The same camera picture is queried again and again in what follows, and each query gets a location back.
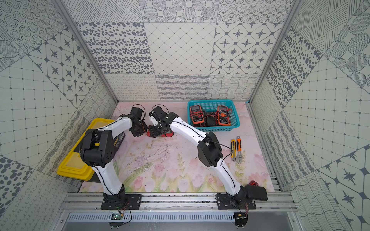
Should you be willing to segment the orange Victor multimeter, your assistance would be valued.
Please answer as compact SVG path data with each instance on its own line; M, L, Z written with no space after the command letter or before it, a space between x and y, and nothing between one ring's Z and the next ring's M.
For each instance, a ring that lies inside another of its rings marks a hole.
M230 109L226 106L218 106L217 123L219 126L231 126L229 111Z

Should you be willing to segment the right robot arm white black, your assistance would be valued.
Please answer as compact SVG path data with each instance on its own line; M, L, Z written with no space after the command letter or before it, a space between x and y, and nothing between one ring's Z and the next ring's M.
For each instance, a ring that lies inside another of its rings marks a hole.
M156 138L169 132L174 132L189 140L197 147L200 162L213 170L221 180L226 193L236 205L241 205L246 199L267 201L265 188L260 186L242 186L228 169L222 154L222 144L213 132L202 132L186 123L174 112L166 113L156 106L148 114L152 126L148 127L149 135Z

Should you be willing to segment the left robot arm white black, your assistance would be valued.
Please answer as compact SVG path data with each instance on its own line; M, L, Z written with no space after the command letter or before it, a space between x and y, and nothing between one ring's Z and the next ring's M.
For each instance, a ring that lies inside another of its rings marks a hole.
M125 188L119 180L112 160L125 138L125 131L139 137L146 133L145 109L132 107L129 114L122 114L114 122L88 129L80 145L80 156L90 166L104 188L104 202L123 207L127 203Z

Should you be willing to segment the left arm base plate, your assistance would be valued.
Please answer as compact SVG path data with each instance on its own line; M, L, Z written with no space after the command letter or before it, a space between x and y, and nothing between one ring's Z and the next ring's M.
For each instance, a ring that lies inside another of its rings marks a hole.
M101 210L119 210L129 208L130 210L139 210L142 194L109 195L103 194Z

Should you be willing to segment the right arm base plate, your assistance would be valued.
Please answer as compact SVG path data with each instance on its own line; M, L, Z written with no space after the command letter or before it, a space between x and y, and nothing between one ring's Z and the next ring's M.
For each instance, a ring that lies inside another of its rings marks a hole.
M217 193L215 195L217 207L219 210L245 210L245 209L256 209L254 200L249 198L243 199L241 202L237 202L231 195L227 193Z

